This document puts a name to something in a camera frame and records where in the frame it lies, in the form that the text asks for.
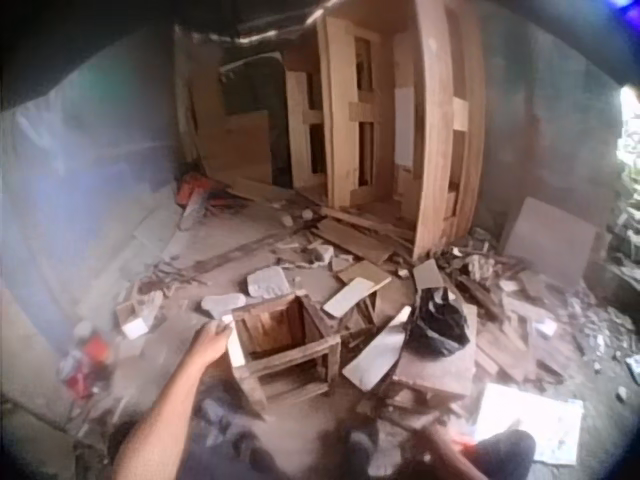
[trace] hand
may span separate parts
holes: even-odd
[[[193,337],[185,360],[201,369],[207,368],[227,350],[227,342],[231,336],[231,328],[218,332],[216,322],[204,325]]]

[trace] black plastic bag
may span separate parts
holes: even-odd
[[[421,357],[449,357],[470,341],[467,319],[446,288],[422,290],[412,317],[405,347]]]

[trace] wooden box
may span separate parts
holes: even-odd
[[[331,388],[340,366],[340,336],[331,334],[305,292],[234,310],[233,318],[245,359],[243,365],[235,362],[233,373],[256,409]]]

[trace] gray wall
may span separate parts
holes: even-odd
[[[148,28],[2,114],[3,278],[58,352],[80,319],[109,328],[112,307],[104,316],[95,299],[113,301],[117,287],[105,284],[154,260],[149,248],[127,249],[145,218],[172,204],[172,59],[170,29]],[[172,228],[165,220],[155,226]]]
[[[617,178],[620,87],[523,18],[476,4],[487,112],[474,223],[499,238],[532,196],[604,228]]]

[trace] dusty floor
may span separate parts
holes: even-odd
[[[250,207],[243,215],[207,218],[191,232],[180,233],[170,243],[166,255],[179,255],[178,265],[222,253],[281,229],[277,215],[259,206]],[[171,371],[188,347],[191,336],[206,317],[199,311],[199,300],[205,295],[244,292],[244,279],[249,273],[271,265],[276,256],[269,249],[225,265],[202,277],[209,285],[190,286],[176,293],[164,305],[166,321],[147,336],[142,355],[121,362],[112,379],[112,393],[123,401],[119,421],[135,417],[152,403]],[[292,286],[304,288],[317,302],[325,301],[339,287],[339,283],[325,269],[288,271]],[[609,330],[619,325],[611,322]],[[615,335],[603,356],[597,358],[602,373],[593,371],[595,357],[589,350],[588,360],[576,357],[568,380],[561,385],[548,386],[545,396],[557,399],[576,398],[585,404],[580,436],[577,467],[534,465],[532,479],[590,479],[597,478],[613,461],[636,428],[640,413],[640,387],[624,364],[611,357],[621,350],[623,357],[632,342],[623,348]],[[41,352],[31,352],[31,363],[37,363]],[[43,362],[48,362],[42,353]],[[626,404],[615,398],[619,386],[628,390]],[[532,386],[528,390],[540,393]],[[320,396],[296,405],[277,407],[268,412],[267,420],[256,425],[256,433],[272,451],[278,464],[292,477],[305,479],[335,478],[341,445],[337,427],[353,417],[353,408],[361,395],[342,380],[328,396]],[[20,422],[7,428],[22,428]]]

